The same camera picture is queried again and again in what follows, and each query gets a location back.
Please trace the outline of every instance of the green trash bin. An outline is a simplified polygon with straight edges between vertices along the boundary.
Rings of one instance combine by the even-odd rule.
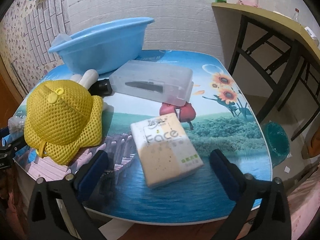
[[[287,134],[281,125],[269,122],[262,126],[264,137],[269,148],[272,167],[283,162],[290,152],[290,144]]]

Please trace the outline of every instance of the yellow mesh fabric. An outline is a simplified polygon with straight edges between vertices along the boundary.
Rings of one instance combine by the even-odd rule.
[[[101,97],[71,80],[43,82],[27,100],[25,140],[36,149],[46,142],[47,155],[67,165],[79,148],[100,143],[102,105]]]

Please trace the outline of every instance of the white wall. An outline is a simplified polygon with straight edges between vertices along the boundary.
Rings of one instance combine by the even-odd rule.
[[[211,2],[214,0],[67,1],[72,33],[110,20],[149,16],[155,18],[156,22],[146,30],[144,49],[197,51],[213,55],[226,68],[229,66],[239,30],[240,16],[226,10],[212,11]],[[298,8],[300,23],[309,26],[320,37],[320,27],[302,0],[259,0],[259,6],[267,10],[279,11],[289,17],[292,17],[295,8]],[[264,33],[257,27],[249,26],[244,46],[249,46]],[[276,39],[274,42],[282,49],[287,49],[286,45]],[[267,66],[279,57],[279,53],[268,45],[264,45],[252,56],[262,66]],[[280,77],[281,69],[273,74],[272,77],[275,80]],[[241,57],[234,78],[246,94],[268,97],[271,93],[267,83]],[[312,105],[311,107],[300,105],[300,99],[305,97],[309,97],[308,93],[299,85],[288,102],[296,111],[298,123],[305,122],[305,119],[308,119],[315,110]]]

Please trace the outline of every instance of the tabletop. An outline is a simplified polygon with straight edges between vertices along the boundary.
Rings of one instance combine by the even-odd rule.
[[[143,50],[137,60],[165,62],[193,70],[193,90],[189,103],[173,107],[142,98],[114,93],[103,100],[103,140],[97,147],[81,149],[68,166],[39,158],[34,149],[17,152],[16,162],[33,178],[62,179],[74,173],[99,149],[113,154],[114,167],[106,167],[85,207],[106,216],[145,224],[198,224],[219,220],[230,214],[235,202],[228,199],[209,165],[208,156],[220,149],[243,173],[271,180],[272,165],[265,138],[245,97],[221,62],[210,55],[170,50]],[[42,80],[69,79],[65,65],[57,66]],[[110,73],[100,75],[106,78]],[[26,114],[27,98],[16,115]],[[204,162],[195,174],[162,187],[145,184],[130,124],[176,113]],[[256,200],[253,208],[258,207]]]
[[[212,8],[225,8],[240,12],[241,14],[274,29],[291,40],[299,41],[312,55],[318,65],[320,65],[320,50],[300,23],[281,14],[249,5],[213,2]]]

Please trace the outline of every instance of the clear plastic box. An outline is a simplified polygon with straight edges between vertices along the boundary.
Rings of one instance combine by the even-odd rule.
[[[191,69],[139,60],[129,60],[109,80],[117,93],[174,106],[184,106],[193,87]]]

